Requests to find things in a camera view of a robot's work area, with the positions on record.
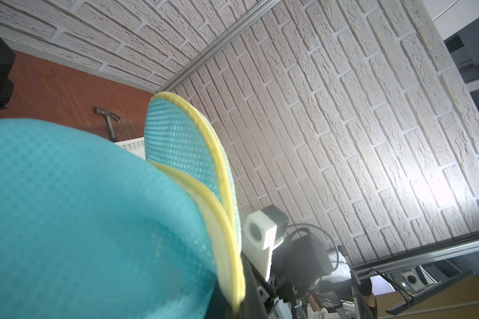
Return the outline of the small steel hammer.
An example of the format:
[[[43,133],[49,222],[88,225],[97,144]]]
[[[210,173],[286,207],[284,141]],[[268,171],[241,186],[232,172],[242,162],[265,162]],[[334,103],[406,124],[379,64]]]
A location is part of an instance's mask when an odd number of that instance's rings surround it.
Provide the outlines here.
[[[108,128],[110,134],[110,141],[114,143],[118,142],[114,132],[112,120],[118,122],[121,118],[117,114],[99,107],[94,107],[93,112],[96,115],[101,115],[105,119],[106,127]]]

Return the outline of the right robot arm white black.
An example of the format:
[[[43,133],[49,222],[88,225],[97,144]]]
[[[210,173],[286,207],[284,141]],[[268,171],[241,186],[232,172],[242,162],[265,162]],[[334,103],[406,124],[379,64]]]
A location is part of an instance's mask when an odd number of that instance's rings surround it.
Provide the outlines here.
[[[288,318],[377,318],[371,279],[360,279],[342,245],[327,248],[318,226],[295,224],[274,251],[270,283]]]

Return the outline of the right aluminium corner post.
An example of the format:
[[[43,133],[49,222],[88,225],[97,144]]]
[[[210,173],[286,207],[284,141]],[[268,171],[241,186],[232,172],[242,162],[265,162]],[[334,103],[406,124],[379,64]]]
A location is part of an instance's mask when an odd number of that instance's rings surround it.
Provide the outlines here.
[[[156,93],[172,91],[201,66],[238,38],[246,29],[260,20],[268,11],[273,9],[280,0],[263,0],[257,2],[241,18],[227,28],[219,37],[209,44],[201,53],[193,58],[185,67],[177,72],[167,83],[162,85]]]

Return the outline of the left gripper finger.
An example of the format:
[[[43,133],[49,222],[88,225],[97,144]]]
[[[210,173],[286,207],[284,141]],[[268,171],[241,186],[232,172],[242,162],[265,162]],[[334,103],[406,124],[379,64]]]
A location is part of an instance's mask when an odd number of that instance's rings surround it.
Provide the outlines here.
[[[241,258],[246,279],[246,297],[235,318],[271,318],[279,297],[250,260],[245,255],[241,255]]]

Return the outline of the white perforated plastic basket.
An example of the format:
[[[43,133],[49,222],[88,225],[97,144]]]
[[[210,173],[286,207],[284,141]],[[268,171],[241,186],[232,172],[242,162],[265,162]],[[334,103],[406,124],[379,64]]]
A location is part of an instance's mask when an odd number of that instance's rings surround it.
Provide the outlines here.
[[[146,159],[144,137],[115,142],[115,144],[120,146],[122,149],[138,156],[139,158],[142,158],[143,160]]]

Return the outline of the teal mesh laundry bag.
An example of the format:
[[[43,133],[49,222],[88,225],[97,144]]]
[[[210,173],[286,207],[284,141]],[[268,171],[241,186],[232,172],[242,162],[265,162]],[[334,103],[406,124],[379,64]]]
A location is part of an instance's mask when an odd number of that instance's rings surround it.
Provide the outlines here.
[[[210,122],[151,98],[144,157],[74,128],[0,120],[0,318],[237,318],[234,181]]]

